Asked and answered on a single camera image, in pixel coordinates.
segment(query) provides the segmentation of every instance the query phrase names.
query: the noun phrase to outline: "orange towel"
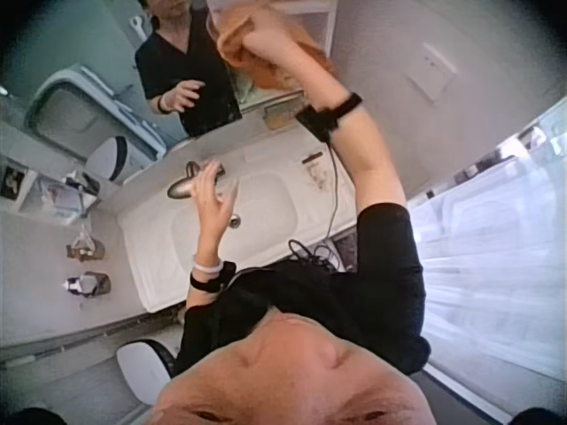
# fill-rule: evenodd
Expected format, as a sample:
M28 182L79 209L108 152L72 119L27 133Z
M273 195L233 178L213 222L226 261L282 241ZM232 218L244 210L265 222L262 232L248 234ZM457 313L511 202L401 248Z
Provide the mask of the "orange towel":
M254 30L252 15L262 7L269 7L268 2L237 4L222 11L217 25L218 34L211 34L217 39L217 48L221 56L231 66L242 69L260 89L287 90L297 88L297 83L281 68L271 64L247 50L242 41ZM288 30L291 37L311 57L328 71L332 70L330 61L321 47L311 38L305 28L290 21Z

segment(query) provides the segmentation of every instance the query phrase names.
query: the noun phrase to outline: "black shirt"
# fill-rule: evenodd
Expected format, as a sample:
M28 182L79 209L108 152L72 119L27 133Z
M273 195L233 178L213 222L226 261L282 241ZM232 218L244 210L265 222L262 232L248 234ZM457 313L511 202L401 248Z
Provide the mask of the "black shirt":
M409 213L372 205L359 215L357 230L356 273L286 261L240 275L214 303L189 309L175 372L245 338L271 306L318 321L406 375L421 370L431 348L420 336L425 289Z
M191 137L242 118L227 67L206 29L207 14L207 9L191 11L187 53L156 32L136 52L136 66L147 99L163 95L181 81L205 83L195 107L180 114Z

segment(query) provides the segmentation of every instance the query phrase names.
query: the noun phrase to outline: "black cable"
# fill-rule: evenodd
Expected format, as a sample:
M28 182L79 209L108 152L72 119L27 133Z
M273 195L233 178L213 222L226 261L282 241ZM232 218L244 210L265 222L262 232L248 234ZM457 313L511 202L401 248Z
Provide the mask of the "black cable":
M333 152L333 148L330 147L330 143L326 143L327 144L327 148L329 148L329 155L330 155L330 160L333 163L333 173L335 174L335 199L334 199L334 209L333 209L333 214L330 216L330 223L329 223L329 229L327 230L327 235L325 236L324 240L329 239L330 236L330 232L333 229L333 223L335 222L335 218L337 217L337 211L338 211L338 168L337 168L337 161L335 160L335 154Z
M334 201L333 201L334 206L333 206L333 213L330 216L330 223L329 223L329 228L327 229L327 234L325 238L315 246L313 252L311 252L303 243L301 243L296 239L291 239L290 241L288 241L288 247L290 248L292 257L295 257L297 261L306 261L311 264L316 264L317 266L325 267L329 269L331 272L336 272L337 268L331 263L331 259L336 258L337 255L325 243L325 241L330 237L330 232L333 229L333 224L335 222L335 218L337 217L337 212L338 212L338 167L337 167L337 161L335 160L335 154L330 146L330 143L326 143L326 144L327 144L327 148L329 148L330 160L333 165L333 173L335 178ZM299 251L297 251L293 246L294 244L298 245L299 248L305 252L306 254L305 257L299 255ZM327 258L317 256L317 251L319 251L321 248L325 248L329 252Z

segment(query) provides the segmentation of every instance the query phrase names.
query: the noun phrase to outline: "faucet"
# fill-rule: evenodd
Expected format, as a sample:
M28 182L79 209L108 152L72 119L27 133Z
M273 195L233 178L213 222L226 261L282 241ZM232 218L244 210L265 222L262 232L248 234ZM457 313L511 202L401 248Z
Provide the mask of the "faucet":
M189 199L191 197L191 184L192 180L197 177L197 174L201 171L201 166L195 161L189 161L185 165L186 177L183 177L180 181L175 182L169 187L167 191L167 196L171 199ZM221 165L219 172L214 178L214 184L219 181L219 179L226 174L224 166Z

